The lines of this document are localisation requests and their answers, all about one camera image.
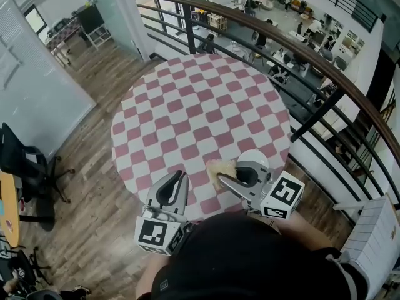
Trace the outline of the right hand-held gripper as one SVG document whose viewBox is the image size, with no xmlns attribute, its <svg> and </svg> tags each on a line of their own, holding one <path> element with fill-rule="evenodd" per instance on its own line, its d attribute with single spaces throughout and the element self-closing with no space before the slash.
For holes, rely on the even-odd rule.
<svg viewBox="0 0 400 300">
<path fill-rule="evenodd" d="M 223 173 L 218 173 L 217 178 L 235 196 L 250 202 L 251 211 L 269 218 L 288 219 L 303 197 L 305 184 L 283 171 L 274 182 L 265 182 L 260 191 L 260 183 L 268 173 L 268 168 L 258 162 L 238 161 L 236 178 Z"/>
</svg>

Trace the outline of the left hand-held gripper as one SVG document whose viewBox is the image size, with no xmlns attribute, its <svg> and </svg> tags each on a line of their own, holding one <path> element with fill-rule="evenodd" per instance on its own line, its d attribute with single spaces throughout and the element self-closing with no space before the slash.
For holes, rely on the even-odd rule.
<svg viewBox="0 0 400 300">
<path fill-rule="evenodd" d="M 134 240 L 141 249 L 165 256 L 179 252 L 194 227 L 184 215 L 188 193 L 189 178 L 181 170 L 151 186 L 142 215 L 136 219 Z"/>
</svg>

